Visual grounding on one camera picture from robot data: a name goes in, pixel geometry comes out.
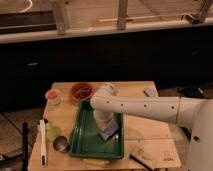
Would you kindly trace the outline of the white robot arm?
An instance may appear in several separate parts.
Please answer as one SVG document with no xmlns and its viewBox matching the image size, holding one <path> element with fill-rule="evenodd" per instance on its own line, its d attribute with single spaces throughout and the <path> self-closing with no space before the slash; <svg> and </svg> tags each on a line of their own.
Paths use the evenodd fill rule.
<svg viewBox="0 0 213 171">
<path fill-rule="evenodd" d="M 187 170 L 213 171 L 213 99 L 117 96 L 115 86 L 106 83 L 94 93 L 90 105 L 101 119 L 126 113 L 191 129 Z"/>
</svg>

